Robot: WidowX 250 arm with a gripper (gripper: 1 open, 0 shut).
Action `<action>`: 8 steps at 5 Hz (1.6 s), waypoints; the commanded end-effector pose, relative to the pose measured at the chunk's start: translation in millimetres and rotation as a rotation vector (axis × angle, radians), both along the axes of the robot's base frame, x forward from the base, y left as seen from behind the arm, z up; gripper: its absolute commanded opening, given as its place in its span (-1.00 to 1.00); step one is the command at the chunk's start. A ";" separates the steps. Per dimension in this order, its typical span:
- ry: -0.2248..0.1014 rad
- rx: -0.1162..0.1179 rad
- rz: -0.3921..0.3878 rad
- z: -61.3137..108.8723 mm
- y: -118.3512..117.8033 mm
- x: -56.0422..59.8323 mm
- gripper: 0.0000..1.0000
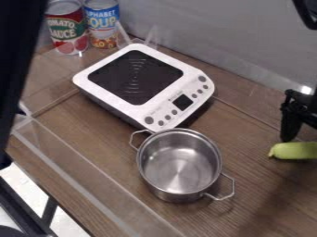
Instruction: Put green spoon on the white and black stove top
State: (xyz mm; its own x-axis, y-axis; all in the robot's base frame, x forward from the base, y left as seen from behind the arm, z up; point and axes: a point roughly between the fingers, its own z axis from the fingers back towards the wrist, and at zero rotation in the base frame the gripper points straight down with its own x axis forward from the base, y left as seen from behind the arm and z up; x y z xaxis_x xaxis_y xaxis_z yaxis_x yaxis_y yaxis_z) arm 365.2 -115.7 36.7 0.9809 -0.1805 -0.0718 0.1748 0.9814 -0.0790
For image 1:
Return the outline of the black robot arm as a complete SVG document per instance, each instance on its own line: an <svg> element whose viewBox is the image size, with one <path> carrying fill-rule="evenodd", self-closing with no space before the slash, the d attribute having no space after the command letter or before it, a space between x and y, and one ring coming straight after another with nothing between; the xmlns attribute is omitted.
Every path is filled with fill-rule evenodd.
<svg viewBox="0 0 317 237"><path fill-rule="evenodd" d="M48 0L5 0L0 16L0 159L5 152Z"/></svg>

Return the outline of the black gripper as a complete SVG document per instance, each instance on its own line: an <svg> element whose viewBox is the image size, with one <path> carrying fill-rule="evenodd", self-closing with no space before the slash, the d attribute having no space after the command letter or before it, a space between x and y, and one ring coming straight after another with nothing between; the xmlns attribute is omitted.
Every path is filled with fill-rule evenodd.
<svg viewBox="0 0 317 237"><path fill-rule="evenodd" d="M293 89L285 91L285 102L281 104L281 132L284 143L297 136L304 124L317 130L317 91L314 94L304 94Z"/></svg>

